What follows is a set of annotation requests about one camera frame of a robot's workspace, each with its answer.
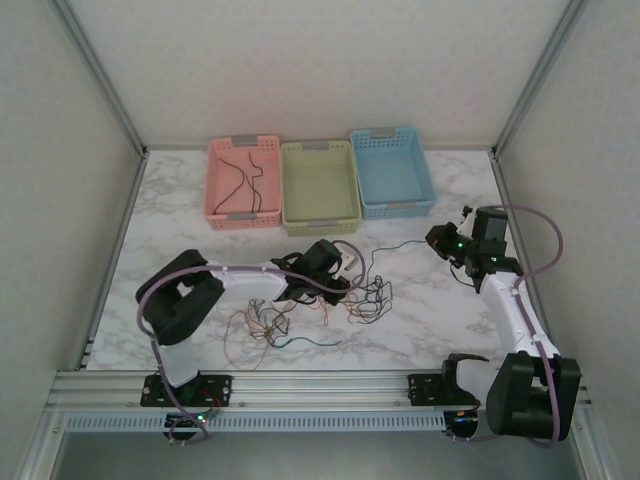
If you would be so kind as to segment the green perforated plastic basket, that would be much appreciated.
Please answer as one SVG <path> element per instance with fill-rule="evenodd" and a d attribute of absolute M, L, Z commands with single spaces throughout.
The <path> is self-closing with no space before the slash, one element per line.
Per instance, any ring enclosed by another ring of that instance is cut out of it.
<path fill-rule="evenodd" d="M 351 143 L 281 146 L 282 222 L 291 237 L 353 234 L 362 221 Z"/>

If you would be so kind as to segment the blue perforated plastic basket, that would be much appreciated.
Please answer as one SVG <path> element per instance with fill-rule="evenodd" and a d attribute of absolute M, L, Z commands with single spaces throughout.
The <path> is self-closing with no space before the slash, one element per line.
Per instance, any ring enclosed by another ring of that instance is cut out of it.
<path fill-rule="evenodd" d="M 353 130 L 350 143 L 365 220 L 430 213 L 437 194 L 416 128 Z"/>

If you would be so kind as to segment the pink perforated plastic basket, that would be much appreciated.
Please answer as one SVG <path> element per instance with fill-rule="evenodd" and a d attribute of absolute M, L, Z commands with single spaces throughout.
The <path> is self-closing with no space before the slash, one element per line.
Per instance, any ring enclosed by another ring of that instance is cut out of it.
<path fill-rule="evenodd" d="M 281 193 L 277 136 L 221 137 L 211 141 L 203 214 L 212 229 L 280 226 Z"/>

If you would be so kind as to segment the aluminium table side rail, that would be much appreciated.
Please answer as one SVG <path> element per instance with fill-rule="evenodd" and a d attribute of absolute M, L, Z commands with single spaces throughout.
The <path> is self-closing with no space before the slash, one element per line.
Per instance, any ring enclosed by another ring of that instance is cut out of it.
<path fill-rule="evenodd" d="M 549 262 L 536 269 L 529 268 L 524 276 L 506 272 L 489 275 L 482 283 L 480 295 L 489 308 L 505 348 L 513 353 L 527 353 L 533 358 L 550 362 L 560 353 L 536 316 L 525 282 L 552 269 L 559 262 L 564 250 L 564 238 L 558 225 L 549 215 L 512 201 L 500 163 L 492 160 L 491 164 L 503 202 L 502 208 L 511 217 L 517 252 L 523 258 L 526 257 L 524 240 L 516 225 L 516 211 L 530 213 L 546 222 L 556 235 L 557 251 Z"/>
<path fill-rule="evenodd" d="M 100 324 L 102 314 L 105 308 L 105 304 L 108 298 L 108 294 L 112 285 L 112 281 L 113 281 L 115 270 L 120 257 L 121 249 L 124 244 L 130 218 L 133 213 L 133 209 L 138 197 L 139 189 L 144 177 L 149 155 L 150 155 L 149 149 L 144 148 L 142 156 L 139 158 L 138 164 L 136 166 L 135 175 L 133 177 L 131 186 L 126 196 L 124 210 L 121 216 L 119 217 L 114 242 L 109 252 L 108 261 L 106 263 L 104 272 L 98 284 L 98 290 L 92 304 L 89 322 L 85 329 L 85 333 L 80 344 L 80 350 L 78 353 L 75 366 L 73 367 L 74 371 L 80 371 L 85 369 L 86 364 L 88 362 L 88 358 L 90 357 L 92 345 L 95 341 L 95 336 L 99 329 L 99 324 Z"/>

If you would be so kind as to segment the aluminium mounting rail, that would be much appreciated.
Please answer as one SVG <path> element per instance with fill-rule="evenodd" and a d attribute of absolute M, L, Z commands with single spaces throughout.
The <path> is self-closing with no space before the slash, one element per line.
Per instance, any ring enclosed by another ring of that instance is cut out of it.
<path fill-rule="evenodd" d="M 47 412 L 138 412 L 148 371 L 60 372 Z M 393 411 L 411 408 L 408 373 L 365 371 L 233 372 L 229 411 Z"/>

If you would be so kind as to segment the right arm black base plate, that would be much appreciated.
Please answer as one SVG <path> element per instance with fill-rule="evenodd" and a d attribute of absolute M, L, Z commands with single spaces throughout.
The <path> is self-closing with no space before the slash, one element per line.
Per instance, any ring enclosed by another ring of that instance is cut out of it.
<path fill-rule="evenodd" d="M 472 408 L 479 401 L 441 373 L 418 373 L 407 376 L 408 399 L 412 406 Z"/>

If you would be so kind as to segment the aluminium table end rail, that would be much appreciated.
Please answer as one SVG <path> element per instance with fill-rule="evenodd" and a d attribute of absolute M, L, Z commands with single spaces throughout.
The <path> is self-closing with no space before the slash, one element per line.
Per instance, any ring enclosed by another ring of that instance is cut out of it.
<path fill-rule="evenodd" d="M 322 143 L 325 140 L 313 140 L 313 141 L 302 141 L 302 140 L 293 140 L 293 142 L 311 142 L 311 143 Z M 151 144 L 147 146 L 149 151 L 204 151 L 208 150 L 209 143 L 201 143 L 201 144 Z M 423 148 L 425 150 L 434 150 L 434 151 L 490 151 L 493 147 L 490 144 L 481 144 L 481 143 L 471 143 L 471 144 L 447 144 L 447 143 L 436 143 L 436 144 L 428 144 L 423 143 Z"/>

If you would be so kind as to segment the aluminium frame post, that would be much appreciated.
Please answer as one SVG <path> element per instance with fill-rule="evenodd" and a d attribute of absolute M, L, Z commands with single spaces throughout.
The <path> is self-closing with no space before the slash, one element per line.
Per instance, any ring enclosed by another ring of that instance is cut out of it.
<path fill-rule="evenodd" d="M 98 93 L 105 101 L 118 127 L 139 158 L 144 158 L 147 148 L 118 95 L 109 75 L 92 46 L 69 0 L 48 0 L 52 10 L 70 38 Z"/>
<path fill-rule="evenodd" d="M 41 415 L 25 460 L 14 480 L 51 480 L 66 421 L 67 415 L 59 410 Z"/>
<path fill-rule="evenodd" d="M 496 161 L 514 139 L 590 1 L 568 0 L 491 147 L 492 156 Z"/>

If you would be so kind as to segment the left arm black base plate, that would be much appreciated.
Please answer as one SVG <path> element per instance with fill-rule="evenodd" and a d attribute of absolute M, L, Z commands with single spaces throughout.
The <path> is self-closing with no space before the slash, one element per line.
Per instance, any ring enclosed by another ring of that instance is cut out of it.
<path fill-rule="evenodd" d="M 227 407 L 232 391 L 231 375 L 199 374 L 196 378 L 172 391 L 183 407 Z M 171 401 L 159 374 L 145 378 L 140 405 L 142 407 L 170 407 Z"/>

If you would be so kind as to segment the aluminium lower frame post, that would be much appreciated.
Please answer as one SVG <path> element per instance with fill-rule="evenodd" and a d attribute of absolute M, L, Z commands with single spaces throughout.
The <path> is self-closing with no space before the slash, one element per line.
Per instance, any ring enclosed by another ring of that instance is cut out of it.
<path fill-rule="evenodd" d="M 67 415 L 59 410 L 41 415 L 25 460 L 14 480 L 51 480 L 66 421 Z"/>

